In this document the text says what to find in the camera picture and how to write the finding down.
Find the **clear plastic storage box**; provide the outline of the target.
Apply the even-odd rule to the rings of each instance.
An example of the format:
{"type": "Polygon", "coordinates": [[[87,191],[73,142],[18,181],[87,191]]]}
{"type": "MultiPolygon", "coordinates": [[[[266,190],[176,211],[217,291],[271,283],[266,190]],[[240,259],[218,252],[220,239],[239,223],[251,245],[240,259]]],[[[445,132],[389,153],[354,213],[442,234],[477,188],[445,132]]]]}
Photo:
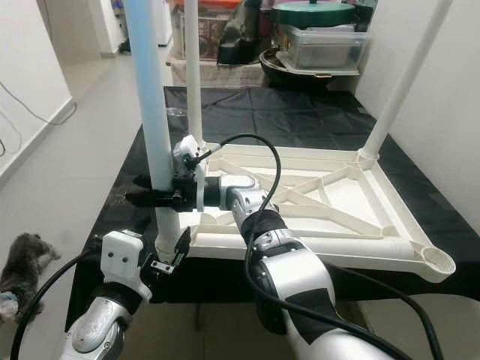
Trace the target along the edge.
{"type": "Polygon", "coordinates": [[[369,39],[368,33],[302,30],[281,26],[277,59],[285,68],[306,71],[353,71],[369,39]]]}

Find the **grey fluffy small dog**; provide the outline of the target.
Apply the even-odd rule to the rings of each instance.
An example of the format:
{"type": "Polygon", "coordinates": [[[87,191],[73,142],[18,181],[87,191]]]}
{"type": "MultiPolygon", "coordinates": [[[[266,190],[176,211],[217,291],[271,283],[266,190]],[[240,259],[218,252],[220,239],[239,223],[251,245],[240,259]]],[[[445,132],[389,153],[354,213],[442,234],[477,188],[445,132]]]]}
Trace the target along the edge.
{"type": "Polygon", "coordinates": [[[1,275],[0,319],[19,322],[28,305],[37,298],[39,277],[62,255],[37,233],[24,232],[14,238],[1,275]]]}

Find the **green round lid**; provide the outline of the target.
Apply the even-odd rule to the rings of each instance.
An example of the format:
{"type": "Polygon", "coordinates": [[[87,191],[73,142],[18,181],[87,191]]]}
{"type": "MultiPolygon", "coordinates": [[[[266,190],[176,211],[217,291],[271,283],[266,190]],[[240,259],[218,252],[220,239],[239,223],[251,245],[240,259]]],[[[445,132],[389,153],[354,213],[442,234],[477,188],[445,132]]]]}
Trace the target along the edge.
{"type": "Polygon", "coordinates": [[[333,0],[282,2],[271,9],[275,22],[298,29],[341,26],[350,23],[356,12],[353,4],[333,0]]]}

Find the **black round basin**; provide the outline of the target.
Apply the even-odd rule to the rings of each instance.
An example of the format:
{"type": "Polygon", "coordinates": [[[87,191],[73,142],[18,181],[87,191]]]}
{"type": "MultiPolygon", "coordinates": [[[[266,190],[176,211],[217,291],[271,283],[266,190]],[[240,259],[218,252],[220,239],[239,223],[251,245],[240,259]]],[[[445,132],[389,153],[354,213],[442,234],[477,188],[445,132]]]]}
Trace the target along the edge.
{"type": "Polygon", "coordinates": [[[290,72],[277,58],[278,48],[264,50],[259,54],[263,72],[261,86],[288,92],[327,92],[330,83],[353,78],[343,74],[297,74],[290,72]]]}

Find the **white plastic table leg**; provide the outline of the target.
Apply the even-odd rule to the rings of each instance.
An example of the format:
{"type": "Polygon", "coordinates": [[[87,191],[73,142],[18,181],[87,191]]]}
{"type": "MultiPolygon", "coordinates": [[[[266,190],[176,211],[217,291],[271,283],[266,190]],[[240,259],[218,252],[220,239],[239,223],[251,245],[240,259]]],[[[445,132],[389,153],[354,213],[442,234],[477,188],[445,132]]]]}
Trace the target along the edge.
{"type": "Polygon", "coordinates": [[[388,93],[388,99],[385,103],[384,109],[377,117],[373,130],[364,141],[364,146],[357,151],[357,161],[359,162],[374,162],[380,158],[380,149],[386,140],[391,127],[397,120],[399,110],[404,105],[404,101],[407,99],[411,86],[415,79],[421,72],[425,59],[428,57],[428,53],[431,50],[441,27],[443,21],[446,19],[446,15],[449,13],[450,7],[454,0],[438,0],[435,10],[426,22],[423,35],[419,38],[415,51],[412,52],[412,57],[405,65],[401,76],[399,76],[397,85],[388,93]]]}
{"type": "Polygon", "coordinates": [[[148,158],[148,174],[155,190],[171,192],[173,165],[161,61],[155,31],[154,0],[123,0],[136,87],[142,119],[142,134],[148,158]]]}
{"type": "Polygon", "coordinates": [[[199,0],[183,0],[183,31],[188,130],[196,141],[203,144],[199,0]]]}
{"type": "MultiPolygon", "coordinates": [[[[422,247],[398,237],[361,239],[302,236],[299,239],[317,254],[354,255],[387,260],[422,259],[422,247]]],[[[246,244],[238,234],[201,232],[191,244],[188,255],[216,260],[242,260],[245,250],[246,244]]]]}

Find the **orange lid storage box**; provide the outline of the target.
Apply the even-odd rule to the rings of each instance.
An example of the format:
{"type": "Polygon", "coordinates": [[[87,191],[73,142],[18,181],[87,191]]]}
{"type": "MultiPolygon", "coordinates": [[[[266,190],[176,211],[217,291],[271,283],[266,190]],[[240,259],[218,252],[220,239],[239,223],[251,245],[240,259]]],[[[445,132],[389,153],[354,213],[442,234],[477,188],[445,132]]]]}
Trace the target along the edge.
{"type": "MultiPolygon", "coordinates": [[[[171,0],[172,50],[171,55],[185,59],[185,0],[171,0]]],[[[202,61],[216,61],[223,30],[231,14],[242,0],[199,0],[199,57],[202,61]]]]}

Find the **black tablecloth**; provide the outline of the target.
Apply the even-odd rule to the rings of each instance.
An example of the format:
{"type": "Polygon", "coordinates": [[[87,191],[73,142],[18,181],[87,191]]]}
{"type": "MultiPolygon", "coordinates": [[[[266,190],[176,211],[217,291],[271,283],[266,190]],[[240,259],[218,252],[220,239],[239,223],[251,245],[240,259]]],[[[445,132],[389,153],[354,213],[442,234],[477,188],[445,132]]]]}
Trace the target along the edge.
{"type": "MultiPolygon", "coordinates": [[[[298,92],[267,87],[205,88],[202,90],[203,134],[222,140],[233,134],[255,133],[279,147],[356,150],[373,130],[374,117],[349,92],[298,92]]],[[[148,172],[141,131],[135,133],[92,233],[131,229],[157,234],[155,214],[125,201],[137,189],[137,178],[148,172]]],[[[367,275],[408,295],[445,294],[480,303],[480,235],[392,138],[381,150],[380,166],[411,210],[418,225],[439,249],[450,254],[456,272],[441,283],[418,275],[367,271],[367,275]]],[[[253,292],[235,259],[190,256],[172,277],[162,279],[154,303],[248,303],[253,292]]]]}

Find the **beige patterned box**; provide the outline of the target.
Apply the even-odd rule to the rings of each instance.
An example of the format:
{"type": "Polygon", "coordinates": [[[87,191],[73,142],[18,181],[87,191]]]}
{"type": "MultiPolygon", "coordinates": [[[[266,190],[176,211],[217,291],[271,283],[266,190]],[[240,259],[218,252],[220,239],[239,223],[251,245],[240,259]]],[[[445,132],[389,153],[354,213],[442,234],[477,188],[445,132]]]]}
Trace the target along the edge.
{"type": "MultiPolygon", "coordinates": [[[[173,86],[187,86],[188,72],[184,59],[168,59],[173,86]]],[[[250,87],[263,86],[265,73],[258,63],[222,65],[213,61],[199,62],[202,87],[250,87]]]]}

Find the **black plastic bag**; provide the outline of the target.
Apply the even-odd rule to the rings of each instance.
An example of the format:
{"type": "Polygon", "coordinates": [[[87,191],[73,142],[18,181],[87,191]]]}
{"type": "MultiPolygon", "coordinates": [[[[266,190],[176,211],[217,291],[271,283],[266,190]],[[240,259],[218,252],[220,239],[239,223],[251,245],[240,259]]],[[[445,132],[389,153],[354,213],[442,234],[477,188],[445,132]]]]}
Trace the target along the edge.
{"type": "Polygon", "coordinates": [[[217,62],[247,65],[256,62],[270,45],[269,0],[242,0],[220,33],[217,62]]]}

